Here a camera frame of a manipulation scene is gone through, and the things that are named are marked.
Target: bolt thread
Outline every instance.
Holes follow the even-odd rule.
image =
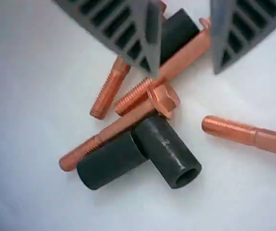
[[[101,144],[102,141],[97,135],[86,140],[59,160],[61,169],[67,172],[74,170],[79,161],[85,158],[90,152],[97,149]]]
[[[124,112],[138,99],[143,97],[148,91],[148,87],[153,83],[153,79],[145,78],[139,84],[137,84],[132,90],[130,90],[125,96],[123,96],[116,104],[115,111],[119,115],[123,115]]]
[[[103,119],[111,106],[117,92],[119,91],[123,80],[129,72],[130,66],[128,65],[124,70],[111,70],[106,82],[101,88],[101,91],[94,102],[90,115],[97,118]]]

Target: threaded bolt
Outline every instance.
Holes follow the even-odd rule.
[[[91,116],[97,119],[104,119],[129,70],[130,65],[126,64],[123,59],[118,56],[105,84],[90,110]]]
[[[202,129],[213,136],[276,153],[276,132],[222,119],[213,115],[202,121]]]
[[[146,95],[148,87],[152,84],[152,78],[145,78],[138,85],[136,85],[132,90],[130,90],[122,99],[120,99],[115,104],[115,111],[120,116],[126,114],[129,110],[128,104],[130,102],[138,102],[139,105],[141,102],[145,101],[148,97]]]
[[[151,84],[140,83],[136,85],[129,93],[123,96],[116,104],[115,111],[123,116],[132,110],[135,106],[146,99],[146,92],[150,85],[159,86],[165,81],[174,79],[193,61],[207,52],[211,46],[210,39],[210,19],[200,19],[204,30],[193,38],[187,45],[181,48],[172,58],[170,58],[160,69],[159,78]]]

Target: bolt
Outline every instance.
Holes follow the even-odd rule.
[[[136,87],[130,90],[121,100],[119,100],[115,104],[115,111],[117,112],[117,114],[123,116],[124,114],[135,108],[137,105],[145,101],[148,98],[148,96],[145,94],[145,89],[148,89],[152,82],[152,78],[145,78]]]
[[[202,129],[213,136],[276,153],[276,132],[222,119],[213,115],[202,121]]]
[[[148,91],[149,99],[141,105],[119,118],[97,135],[91,137],[83,144],[63,156],[59,160],[59,165],[64,171],[71,171],[87,154],[94,151],[106,141],[110,140],[120,132],[133,126],[151,112],[157,110],[167,118],[171,118],[173,110],[180,105],[180,99],[173,88],[168,85],[160,85]]]
[[[143,98],[146,99],[146,94],[150,85],[156,87],[163,82],[174,79],[192,62],[210,49],[210,19],[200,18],[200,23],[203,25],[204,29],[164,63],[160,68],[159,78],[156,81],[149,81],[147,84],[145,82],[139,83],[115,104],[114,109],[118,115],[123,116],[141,103]]]
[[[162,1],[160,3],[161,12],[164,13],[167,5]],[[101,120],[105,118],[130,68],[131,66],[125,63],[121,57],[116,58],[110,74],[90,110],[91,116]]]

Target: bolt head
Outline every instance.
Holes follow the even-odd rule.
[[[150,88],[148,97],[153,103],[155,109],[163,114],[167,119],[173,116],[173,110],[176,109],[181,101],[175,90],[168,84],[161,84],[156,88]]]

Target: hex head bolt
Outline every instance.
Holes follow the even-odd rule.
[[[97,135],[91,137],[83,144],[63,156],[59,160],[60,167],[64,171],[71,171],[87,154],[100,147],[120,132],[142,120],[149,113],[157,110],[167,118],[171,118],[173,110],[180,105],[180,99],[173,88],[168,85],[160,85],[148,91],[149,99],[136,107],[124,117],[119,118]]]
[[[160,1],[160,3],[161,12],[164,13],[167,5],[162,1]],[[99,92],[99,95],[90,110],[91,116],[100,120],[105,118],[130,68],[131,66],[124,62],[120,56],[116,58],[110,74],[107,77],[106,82],[102,86],[101,91]]]
[[[213,136],[276,153],[275,131],[256,128],[213,115],[208,115],[203,119],[202,129]]]
[[[174,79],[192,62],[197,60],[210,49],[210,19],[200,18],[200,23],[203,25],[204,29],[174,56],[172,56],[172,58],[164,63],[160,68],[159,78],[157,80],[153,81],[151,78],[146,78],[115,104],[114,109],[118,115],[123,116],[142,103],[146,99],[146,93],[149,86],[158,86],[163,82]]]

